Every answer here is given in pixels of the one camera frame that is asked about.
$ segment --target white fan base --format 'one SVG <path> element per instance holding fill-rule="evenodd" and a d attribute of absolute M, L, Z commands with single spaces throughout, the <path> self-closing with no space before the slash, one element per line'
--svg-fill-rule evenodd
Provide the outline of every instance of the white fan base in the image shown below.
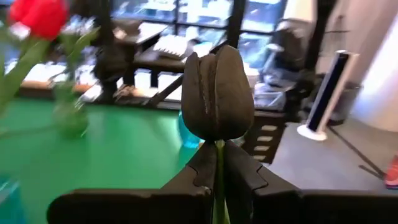
<path fill-rule="evenodd" d="M 314 140 L 314 141 L 324 141 L 328 138 L 328 136 L 326 135 L 326 133 L 324 131 L 320 131 L 318 133 L 313 132 L 312 130 L 308 129 L 307 125 L 305 125 L 305 124 L 299 126 L 297 128 L 297 132 L 300 135 L 302 135 L 306 138 L 309 138 L 311 140 Z"/>

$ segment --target black 3d printed holder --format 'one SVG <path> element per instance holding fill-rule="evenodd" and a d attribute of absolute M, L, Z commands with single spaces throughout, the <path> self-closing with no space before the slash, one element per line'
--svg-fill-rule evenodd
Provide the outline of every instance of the black 3d printed holder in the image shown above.
<path fill-rule="evenodd" d="M 300 190 L 227 141 L 225 193 L 232 224 L 390 223 L 398 195 Z M 55 199 L 49 224 L 174 223 L 212 221 L 216 148 L 205 143 L 161 189 L 81 189 Z"/>

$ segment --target glass vase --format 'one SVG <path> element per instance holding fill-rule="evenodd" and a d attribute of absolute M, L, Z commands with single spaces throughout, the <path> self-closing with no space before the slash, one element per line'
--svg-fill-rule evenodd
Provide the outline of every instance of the glass vase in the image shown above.
<path fill-rule="evenodd" d="M 0 223 L 26 224 L 19 184 L 6 175 L 0 175 Z"/>
<path fill-rule="evenodd" d="M 13 76 L 3 76 L 0 72 L 0 136 L 6 133 L 7 129 L 2 126 L 1 120 L 5 117 L 7 107 L 14 99 L 19 87 L 24 81 L 26 74 L 17 73 Z"/>
<path fill-rule="evenodd" d="M 55 108 L 54 119 L 63 136 L 82 137 L 88 127 L 88 117 L 84 102 L 79 100 L 73 91 L 75 82 L 67 80 L 54 86 Z"/>
<path fill-rule="evenodd" d="M 178 114 L 178 133 L 183 147 L 190 149 L 196 149 L 199 145 L 200 138 L 192 134 L 186 127 L 184 120 L 182 118 L 182 113 Z"/>

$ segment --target window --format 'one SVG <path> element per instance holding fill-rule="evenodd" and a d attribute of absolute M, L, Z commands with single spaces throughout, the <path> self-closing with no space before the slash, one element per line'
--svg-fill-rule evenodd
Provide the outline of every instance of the window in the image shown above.
<path fill-rule="evenodd" d="M 173 0 L 114 0 L 114 16 L 173 21 L 176 10 Z"/>
<path fill-rule="evenodd" d="M 0 6 L 10 5 L 14 0 L 0 0 Z"/>
<path fill-rule="evenodd" d="M 162 36 L 172 35 L 174 33 L 174 26 L 167 26 L 167 28 L 161 33 Z"/>
<path fill-rule="evenodd" d="M 272 32 L 283 8 L 281 0 L 249 0 L 246 3 L 242 29 Z"/>
<path fill-rule="evenodd" d="M 248 0 L 242 19 L 238 49 L 249 68 L 261 70 L 266 62 L 266 45 L 287 0 Z"/>
<path fill-rule="evenodd" d="M 241 34 L 238 49 L 243 62 L 250 68 L 261 69 L 266 62 L 266 45 L 270 39 L 269 35 Z"/>
<path fill-rule="evenodd" d="M 202 42 L 210 42 L 213 46 L 221 42 L 225 34 L 224 30 L 216 30 L 202 27 L 182 26 L 178 29 L 178 35 L 188 39 L 198 39 Z"/>
<path fill-rule="evenodd" d="M 229 0 L 185 0 L 180 2 L 178 17 L 180 22 L 211 24 L 219 27 L 228 23 L 232 8 L 232 2 Z"/>

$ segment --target window frame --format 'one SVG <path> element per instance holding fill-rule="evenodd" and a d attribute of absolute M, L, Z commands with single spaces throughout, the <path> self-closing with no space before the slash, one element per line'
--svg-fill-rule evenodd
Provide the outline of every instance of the window frame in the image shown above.
<path fill-rule="evenodd" d="M 180 12 L 180 1 L 175 0 L 175 10 L 174 10 L 174 19 L 172 21 L 163 21 L 160 19 L 148 19 L 148 18 L 140 18 L 134 17 L 136 19 L 140 19 L 144 22 L 152 22 L 158 24 L 166 24 L 170 25 L 174 28 L 174 35 L 178 34 L 178 30 L 180 27 L 199 27 L 205 29 L 216 29 L 216 30 L 225 30 L 226 31 L 226 40 L 232 47 L 237 48 L 239 43 L 239 37 L 243 33 L 247 34 L 256 34 L 256 35 L 273 35 L 274 31 L 271 32 L 262 32 L 257 30 L 247 30 L 242 29 L 242 23 L 244 19 L 244 13 L 246 10 L 246 4 L 249 0 L 233 0 L 233 7 L 231 10 L 231 16 L 228 19 L 228 23 L 225 26 L 217 26 L 211 24 L 202 24 L 199 22 L 180 22 L 178 21 L 179 12 Z M 282 1 L 282 9 L 279 12 L 278 18 L 282 18 L 283 13 L 286 8 L 286 4 L 288 0 Z M 114 0 L 109 0 L 111 6 L 111 13 L 114 11 Z"/>

